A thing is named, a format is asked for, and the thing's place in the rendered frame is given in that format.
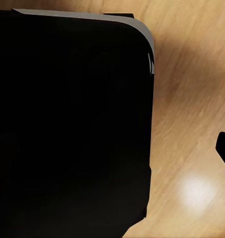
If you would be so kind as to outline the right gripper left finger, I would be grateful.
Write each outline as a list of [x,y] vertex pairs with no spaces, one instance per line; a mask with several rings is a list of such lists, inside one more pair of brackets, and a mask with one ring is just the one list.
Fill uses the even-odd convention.
[[0,135],[0,181],[19,151],[15,132]]

